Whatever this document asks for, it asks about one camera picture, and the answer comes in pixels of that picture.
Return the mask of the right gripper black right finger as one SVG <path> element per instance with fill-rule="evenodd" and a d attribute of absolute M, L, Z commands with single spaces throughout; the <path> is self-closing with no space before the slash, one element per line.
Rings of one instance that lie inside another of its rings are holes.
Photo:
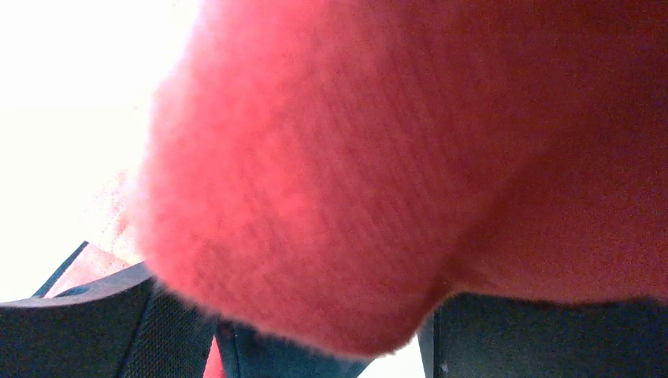
<path fill-rule="evenodd" d="M 667 308 L 447 300 L 418 334 L 427 377 L 665 377 Z"/>

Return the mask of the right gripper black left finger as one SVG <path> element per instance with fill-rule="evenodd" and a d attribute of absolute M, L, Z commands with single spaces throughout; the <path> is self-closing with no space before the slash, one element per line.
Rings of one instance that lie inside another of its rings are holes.
<path fill-rule="evenodd" d="M 1 305 L 3 377 L 201 377 L 215 330 L 138 264 Z"/>

